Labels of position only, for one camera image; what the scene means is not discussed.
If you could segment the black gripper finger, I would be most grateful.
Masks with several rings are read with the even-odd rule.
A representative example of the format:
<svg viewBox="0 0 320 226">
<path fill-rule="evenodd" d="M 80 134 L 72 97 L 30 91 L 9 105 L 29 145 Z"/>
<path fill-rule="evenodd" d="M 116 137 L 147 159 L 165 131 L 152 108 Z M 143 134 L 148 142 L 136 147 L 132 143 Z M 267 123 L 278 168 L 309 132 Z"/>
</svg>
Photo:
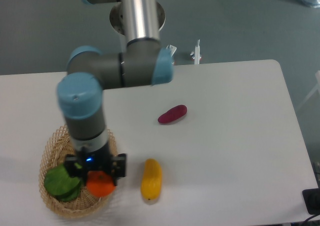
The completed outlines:
<svg viewBox="0 0 320 226">
<path fill-rule="evenodd" d="M 85 179 L 86 172 L 78 163 L 77 158 L 73 154 L 67 154 L 64 158 L 64 167 L 71 178 Z"/>
<path fill-rule="evenodd" d="M 120 178 L 126 177 L 127 173 L 127 154 L 121 153 L 110 158 L 110 176 L 115 186 L 118 185 Z"/>
</svg>

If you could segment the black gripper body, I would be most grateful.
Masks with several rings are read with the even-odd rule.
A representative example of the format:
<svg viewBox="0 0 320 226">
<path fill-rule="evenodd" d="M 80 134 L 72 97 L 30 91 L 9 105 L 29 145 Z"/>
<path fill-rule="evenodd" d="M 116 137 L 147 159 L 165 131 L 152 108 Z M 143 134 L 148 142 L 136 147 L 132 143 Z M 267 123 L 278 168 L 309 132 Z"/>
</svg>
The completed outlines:
<svg viewBox="0 0 320 226">
<path fill-rule="evenodd" d="M 92 139 L 74 139 L 74 150 L 77 163 L 81 169 L 77 169 L 75 175 L 85 178 L 89 171 L 103 171 L 111 161 L 109 136 L 99 135 Z"/>
</svg>

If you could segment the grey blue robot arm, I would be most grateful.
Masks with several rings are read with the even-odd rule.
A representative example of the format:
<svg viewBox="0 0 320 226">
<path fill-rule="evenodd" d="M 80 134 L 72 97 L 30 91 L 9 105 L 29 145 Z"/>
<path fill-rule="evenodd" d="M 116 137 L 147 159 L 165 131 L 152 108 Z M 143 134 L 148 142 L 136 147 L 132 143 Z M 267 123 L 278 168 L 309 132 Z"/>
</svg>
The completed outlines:
<svg viewBox="0 0 320 226">
<path fill-rule="evenodd" d="M 91 171 L 102 171 L 116 184 L 126 175 L 126 154 L 112 155 L 103 112 L 103 91 L 169 83 L 173 59 L 160 43 L 156 0 L 83 0 L 95 5 L 119 2 L 126 50 L 102 54 L 92 46 L 75 49 L 67 75 L 58 83 L 57 101 L 75 155 L 64 166 L 72 178 L 87 181 Z"/>
</svg>

